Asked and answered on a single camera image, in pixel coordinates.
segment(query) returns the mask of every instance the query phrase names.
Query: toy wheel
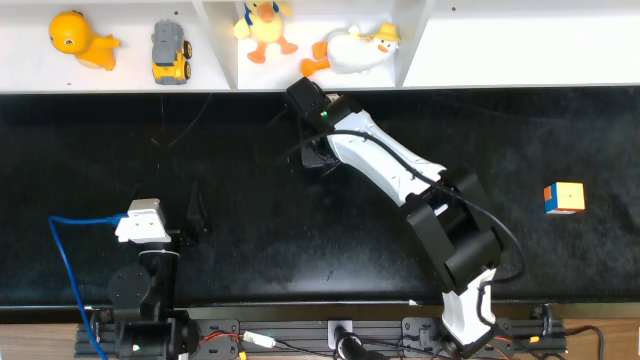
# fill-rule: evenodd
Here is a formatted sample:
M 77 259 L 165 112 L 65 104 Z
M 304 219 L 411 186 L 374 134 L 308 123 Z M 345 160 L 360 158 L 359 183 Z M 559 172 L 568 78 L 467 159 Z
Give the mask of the toy wheel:
M 191 56 L 193 56 L 193 49 L 191 48 L 191 43 L 188 42 L 187 40 L 185 40 L 184 43 L 182 44 L 182 52 L 184 53 L 184 57 L 186 57 L 187 59 L 191 59 Z
M 191 78 L 191 65 L 189 65 L 188 61 L 184 63 L 184 78 L 186 80 L 189 80 Z

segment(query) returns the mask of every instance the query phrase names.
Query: stuffed animal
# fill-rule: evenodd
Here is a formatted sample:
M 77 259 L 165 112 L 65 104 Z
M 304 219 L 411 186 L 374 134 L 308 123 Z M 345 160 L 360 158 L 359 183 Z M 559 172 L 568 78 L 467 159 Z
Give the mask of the stuffed animal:
M 113 35 L 102 37 L 91 30 L 82 13 L 67 11 L 58 14 L 49 25 L 51 43 L 58 51 L 72 54 L 80 64 L 90 68 L 113 70 L 116 58 L 113 49 L 120 41 Z
M 278 43 L 285 55 L 293 54 L 298 46 L 284 38 L 284 22 L 282 15 L 291 16 L 293 9 L 286 2 L 247 1 L 244 4 L 245 15 L 233 29 L 236 38 L 243 40 L 251 36 L 258 43 L 258 49 L 247 55 L 249 60 L 257 64 L 267 59 L 265 52 L 269 44 Z
M 390 23 L 382 24 L 371 36 L 361 35 L 354 25 L 349 30 L 331 32 L 327 39 L 313 45 L 317 61 L 302 60 L 300 71 L 304 76 L 329 68 L 338 74 L 366 73 L 390 59 L 400 43 L 396 27 Z

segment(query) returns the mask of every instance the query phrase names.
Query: toy truck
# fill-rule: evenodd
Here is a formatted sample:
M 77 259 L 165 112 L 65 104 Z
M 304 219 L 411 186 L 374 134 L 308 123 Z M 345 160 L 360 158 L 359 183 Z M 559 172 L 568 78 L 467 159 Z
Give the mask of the toy truck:
M 184 30 L 173 21 L 156 23 L 153 35 L 153 77 L 156 84 L 182 85 L 191 77 L 191 43 L 184 39 Z

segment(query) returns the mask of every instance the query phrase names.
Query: black tabletop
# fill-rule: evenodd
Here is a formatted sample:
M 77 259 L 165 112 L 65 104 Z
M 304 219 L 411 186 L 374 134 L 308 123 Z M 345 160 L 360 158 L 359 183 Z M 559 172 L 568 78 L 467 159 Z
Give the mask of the black tabletop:
M 496 215 L 520 238 L 526 277 L 498 301 L 640 300 L 640 91 L 493 89 L 352 94 L 383 130 L 424 158 L 474 169 Z M 267 128 L 280 94 L 213 95 L 202 121 L 171 140 L 207 94 L 0 97 L 0 306 L 75 304 L 47 217 L 125 212 L 160 198 L 184 218 L 197 181 L 210 236 L 183 250 L 177 303 L 388 301 L 439 303 L 398 236 L 397 209 L 348 166 L 272 166 L 292 145 Z M 587 210 L 546 215 L 543 189 L 584 183 Z M 85 303 L 136 249 L 113 228 L 60 226 Z M 514 271 L 514 254 L 499 275 Z

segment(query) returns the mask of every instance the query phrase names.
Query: rubik's cube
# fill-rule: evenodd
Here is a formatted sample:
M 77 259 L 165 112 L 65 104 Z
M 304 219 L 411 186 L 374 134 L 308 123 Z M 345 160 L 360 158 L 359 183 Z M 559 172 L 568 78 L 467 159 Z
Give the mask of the rubik's cube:
M 544 189 L 544 210 L 547 214 L 573 214 L 584 209 L 584 187 L 581 183 L 555 183 Z

